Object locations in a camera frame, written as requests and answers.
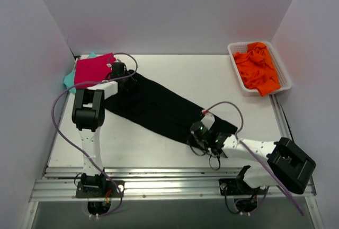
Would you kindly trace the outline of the black t-shirt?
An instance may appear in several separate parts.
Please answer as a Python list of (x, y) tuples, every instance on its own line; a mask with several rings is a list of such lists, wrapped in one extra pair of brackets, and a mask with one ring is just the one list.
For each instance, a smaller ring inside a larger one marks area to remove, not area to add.
[(198, 148), (190, 134), (193, 123), (202, 119), (202, 107), (138, 73), (128, 90), (105, 100), (105, 108), (150, 131)]

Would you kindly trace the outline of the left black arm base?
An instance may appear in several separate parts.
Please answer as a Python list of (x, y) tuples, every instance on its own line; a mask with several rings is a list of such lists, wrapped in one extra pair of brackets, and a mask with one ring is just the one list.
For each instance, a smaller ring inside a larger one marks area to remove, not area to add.
[(91, 215), (106, 215), (112, 205), (112, 198), (121, 198), (124, 195), (125, 182), (115, 181), (118, 188), (104, 175), (88, 176), (83, 173), (76, 185), (75, 197), (87, 199), (87, 211)]

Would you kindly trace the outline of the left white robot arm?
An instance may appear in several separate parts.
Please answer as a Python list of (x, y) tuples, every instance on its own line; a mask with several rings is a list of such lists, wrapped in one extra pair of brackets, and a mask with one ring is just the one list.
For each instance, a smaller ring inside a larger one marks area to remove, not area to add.
[(103, 82), (76, 91), (72, 121), (81, 137), (81, 149), (84, 152), (81, 184), (95, 197), (104, 195), (108, 187), (100, 150), (105, 101), (129, 90), (134, 84), (136, 81), (127, 71), (126, 65), (116, 62)]

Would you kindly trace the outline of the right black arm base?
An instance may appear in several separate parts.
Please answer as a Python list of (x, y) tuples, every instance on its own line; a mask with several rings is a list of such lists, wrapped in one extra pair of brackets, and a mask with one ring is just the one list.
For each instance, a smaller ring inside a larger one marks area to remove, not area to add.
[(268, 187), (252, 189), (235, 178), (219, 179), (219, 191), (233, 215), (251, 216), (266, 199)]

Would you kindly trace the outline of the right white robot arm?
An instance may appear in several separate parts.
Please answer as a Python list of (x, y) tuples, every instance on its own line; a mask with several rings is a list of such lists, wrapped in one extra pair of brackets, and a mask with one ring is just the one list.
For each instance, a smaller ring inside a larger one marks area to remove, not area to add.
[(198, 121), (190, 128), (188, 143), (216, 159), (241, 158), (262, 162), (257, 168), (243, 166), (235, 180), (235, 187), (241, 193), (280, 186), (301, 195), (316, 168), (315, 161), (286, 137), (274, 142), (237, 139), (234, 134), (214, 134)]

